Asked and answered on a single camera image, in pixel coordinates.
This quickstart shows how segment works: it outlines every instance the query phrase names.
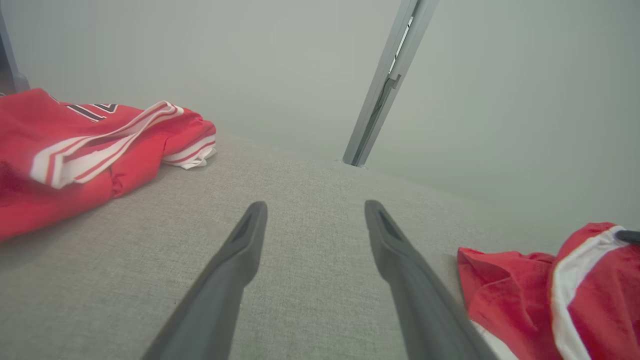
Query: gray wall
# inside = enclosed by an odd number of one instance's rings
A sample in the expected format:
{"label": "gray wall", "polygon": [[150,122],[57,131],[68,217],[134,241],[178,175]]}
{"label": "gray wall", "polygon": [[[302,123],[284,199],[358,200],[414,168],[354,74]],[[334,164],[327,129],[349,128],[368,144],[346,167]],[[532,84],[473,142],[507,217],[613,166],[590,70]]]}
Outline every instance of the gray wall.
{"label": "gray wall", "polygon": [[20,71],[69,102],[192,108],[341,158],[400,0],[2,0]]}
{"label": "gray wall", "polygon": [[440,0],[367,166],[564,236],[640,226],[640,1]]}

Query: dark object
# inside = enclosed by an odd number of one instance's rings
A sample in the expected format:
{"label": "dark object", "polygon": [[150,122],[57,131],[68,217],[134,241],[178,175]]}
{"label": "dark object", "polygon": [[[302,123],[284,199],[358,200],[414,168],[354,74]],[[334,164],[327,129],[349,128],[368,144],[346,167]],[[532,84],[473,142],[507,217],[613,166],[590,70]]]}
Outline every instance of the dark object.
{"label": "dark object", "polygon": [[368,200],[365,218],[378,271],[393,293],[409,359],[495,360],[464,309],[382,204]]}
{"label": "dark object", "polygon": [[616,237],[627,243],[640,245],[640,231],[621,230],[616,233]]}
{"label": "dark object", "polygon": [[254,202],[202,270],[144,359],[227,359],[244,287],[258,271],[267,205]]}

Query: red and white clothing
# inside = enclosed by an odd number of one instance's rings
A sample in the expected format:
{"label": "red and white clothing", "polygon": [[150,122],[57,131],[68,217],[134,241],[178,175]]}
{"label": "red and white clothing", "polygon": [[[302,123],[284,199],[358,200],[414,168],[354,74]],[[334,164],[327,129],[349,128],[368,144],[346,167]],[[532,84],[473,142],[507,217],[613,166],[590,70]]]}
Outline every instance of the red and white clothing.
{"label": "red and white clothing", "polygon": [[640,247],[620,230],[588,224],[557,256],[459,249],[468,315],[499,358],[640,359]]}
{"label": "red and white clothing", "polygon": [[94,208],[153,179],[161,162],[207,164],[215,126],[161,101],[147,110],[0,98],[0,240]]}

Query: gray fabric surface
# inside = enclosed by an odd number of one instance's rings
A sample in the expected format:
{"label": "gray fabric surface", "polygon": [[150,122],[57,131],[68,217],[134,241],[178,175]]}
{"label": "gray fabric surface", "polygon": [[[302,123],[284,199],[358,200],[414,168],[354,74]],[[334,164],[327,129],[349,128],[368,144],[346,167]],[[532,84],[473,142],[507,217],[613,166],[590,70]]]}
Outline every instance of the gray fabric surface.
{"label": "gray fabric surface", "polygon": [[162,167],[124,198],[1,244],[0,358],[140,358],[256,200],[269,220],[231,359],[406,358],[364,200],[385,205],[458,301],[458,246],[555,251],[416,184],[229,135],[217,146],[205,168]]}

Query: red garment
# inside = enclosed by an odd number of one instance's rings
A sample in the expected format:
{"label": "red garment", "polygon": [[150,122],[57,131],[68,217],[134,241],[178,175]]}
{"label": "red garment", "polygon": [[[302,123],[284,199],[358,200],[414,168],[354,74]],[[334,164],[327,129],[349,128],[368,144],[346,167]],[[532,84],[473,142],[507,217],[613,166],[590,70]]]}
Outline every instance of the red garment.
{"label": "red garment", "polygon": [[588,224],[557,257],[460,248],[469,317],[519,359],[640,359],[640,247]]}
{"label": "red garment", "polygon": [[215,126],[161,101],[60,103],[42,89],[0,98],[0,240],[72,217],[215,153]]}

